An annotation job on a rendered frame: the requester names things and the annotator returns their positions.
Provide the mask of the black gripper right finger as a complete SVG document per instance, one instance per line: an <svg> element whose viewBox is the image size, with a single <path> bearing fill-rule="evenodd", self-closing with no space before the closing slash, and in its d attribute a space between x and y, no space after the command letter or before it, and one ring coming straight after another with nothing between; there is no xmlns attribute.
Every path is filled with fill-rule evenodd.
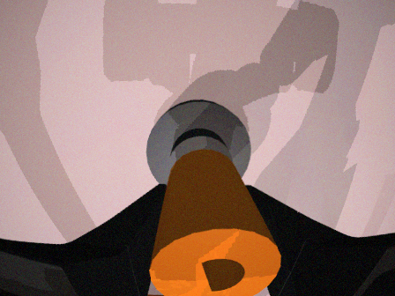
<svg viewBox="0 0 395 296"><path fill-rule="evenodd" d="M361 296L395 268L395 233L349 236L246 186L281 255L269 296Z"/></svg>

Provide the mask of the orange knob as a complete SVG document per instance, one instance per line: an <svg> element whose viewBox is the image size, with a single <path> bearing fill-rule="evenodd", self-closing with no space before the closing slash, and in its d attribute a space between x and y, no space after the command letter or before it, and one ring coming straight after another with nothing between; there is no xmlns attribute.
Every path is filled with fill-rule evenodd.
<svg viewBox="0 0 395 296"><path fill-rule="evenodd" d="M170 169L149 275L165 296L254 296L281 255L234 163L187 152Z"/></svg>

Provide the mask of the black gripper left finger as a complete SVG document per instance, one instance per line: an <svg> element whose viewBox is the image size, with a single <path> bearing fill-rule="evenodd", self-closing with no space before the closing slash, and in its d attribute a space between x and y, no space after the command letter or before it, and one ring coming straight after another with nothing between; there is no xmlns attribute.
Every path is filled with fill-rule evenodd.
<svg viewBox="0 0 395 296"><path fill-rule="evenodd" d="M148 296L166 184L68 243L0 239L0 289L20 296Z"/></svg>

